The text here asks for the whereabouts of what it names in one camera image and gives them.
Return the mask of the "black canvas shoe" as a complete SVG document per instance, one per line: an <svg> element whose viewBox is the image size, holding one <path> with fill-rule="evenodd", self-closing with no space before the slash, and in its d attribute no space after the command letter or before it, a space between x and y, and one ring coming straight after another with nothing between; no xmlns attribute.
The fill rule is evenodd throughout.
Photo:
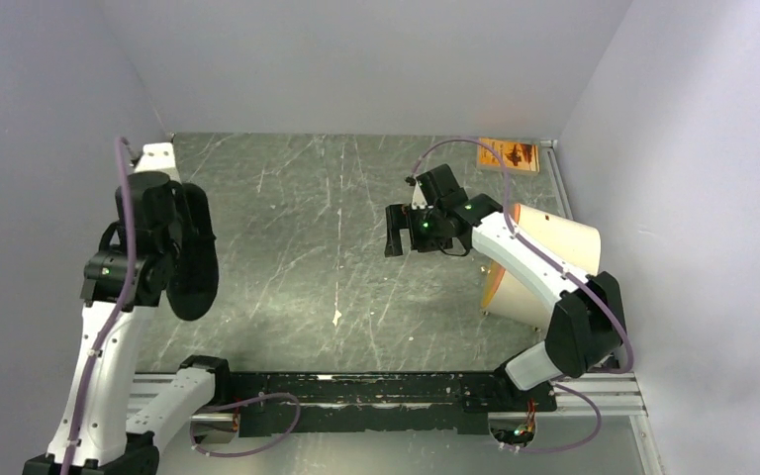
<svg viewBox="0 0 760 475"><path fill-rule="evenodd" d="M175 198L182 240L166 295L177 318L194 322L207 314L217 297L220 268L216 237L208 197L201 187L180 183Z"/></svg>

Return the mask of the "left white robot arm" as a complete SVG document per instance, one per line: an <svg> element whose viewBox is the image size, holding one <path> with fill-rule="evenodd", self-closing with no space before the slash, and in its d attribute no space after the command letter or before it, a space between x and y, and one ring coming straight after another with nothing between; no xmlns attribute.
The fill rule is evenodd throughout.
<svg viewBox="0 0 760 475"><path fill-rule="evenodd" d="M143 333L161 301L184 322L202 318L219 285L205 191L160 171L135 172L115 194L118 218L83 269L80 353L57 431L27 474L153 474L161 452L203 407L235 395L229 364L187 357L169 385L128 411Z"/></svg>

